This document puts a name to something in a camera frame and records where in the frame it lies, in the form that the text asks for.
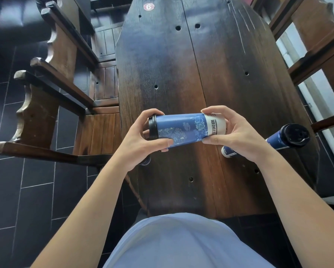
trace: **black tile floor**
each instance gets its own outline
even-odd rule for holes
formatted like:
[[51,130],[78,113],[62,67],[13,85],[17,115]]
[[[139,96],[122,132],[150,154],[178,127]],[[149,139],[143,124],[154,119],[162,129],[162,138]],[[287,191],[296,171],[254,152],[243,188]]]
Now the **black tile floor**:
[[[0,141],[9,140],[15,133],[16,111],[25,97],[24,87],[14,82],[13,74],[15,70],[30,69],[29,61],[35,56],[46,56],[45,42],[15,47],[11,57],[0,65]],[[88,92],[89,77],[78,59],[74,83]],[[77,117],[60,108],[51,149],[71,153],[76,127]],[[318,138],[321,151],[317,191],[321,196],[331,196],[334,157],[323,135]],[[97,174],[94,167],[0,156],[0,268],[29,267]],[[99,267],[133,224],[139,209],[139,203],[124,183]],[[301,267],[276,214],[221,221],[276,267]]]

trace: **tabletop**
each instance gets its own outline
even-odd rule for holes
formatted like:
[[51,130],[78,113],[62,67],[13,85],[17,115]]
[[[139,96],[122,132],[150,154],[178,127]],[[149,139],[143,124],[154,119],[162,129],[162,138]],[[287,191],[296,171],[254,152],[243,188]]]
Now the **tabletop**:
[[[265,138],[310,121],[268,25],[241,0],[133,0],[116,45],[121,133],[141,111],[226,105]],[[274,212],[257,166],[201,142],[153,153],[127,180],[150,215],[227,218]],[[319,147],[281,150],[313,187]]]

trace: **light blue shirt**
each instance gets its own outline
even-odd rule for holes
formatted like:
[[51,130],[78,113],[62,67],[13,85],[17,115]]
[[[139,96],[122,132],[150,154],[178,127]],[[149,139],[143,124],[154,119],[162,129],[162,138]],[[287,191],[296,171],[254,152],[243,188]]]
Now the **light blue shirt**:
[[274,267],[222,222],[190,213],[144,219],[131,227],[107,267]]

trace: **number 6 sticker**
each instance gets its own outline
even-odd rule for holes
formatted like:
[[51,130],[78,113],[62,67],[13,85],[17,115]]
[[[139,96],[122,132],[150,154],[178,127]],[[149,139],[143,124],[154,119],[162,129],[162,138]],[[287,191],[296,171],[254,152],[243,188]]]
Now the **number 6 sticker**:
[[154,9],[154,4],[152,3],[146,3],[143,5],[143,9],[146,10],[146,11],[151,11]]

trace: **person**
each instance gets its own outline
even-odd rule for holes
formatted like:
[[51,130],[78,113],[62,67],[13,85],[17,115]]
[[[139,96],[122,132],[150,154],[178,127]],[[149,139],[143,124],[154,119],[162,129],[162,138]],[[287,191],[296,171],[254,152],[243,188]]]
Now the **person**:
[[[334,211],[244,117],[226,106],[211,106],[202,112],[222,113],[227,122],[226,135],[209,136],[203,143],[229,146],[259,167],[301,265],[334,267]],[[150,153],[167,151],[173,143],[172,139],[145,140],[149,131],[143,131],[143,126],[153,114],[164,113],[157,109],[141,113],[32,268],[97,267],[127,172]],[[177,213],[135,224],[104,267],[273,266],[222,222]]]

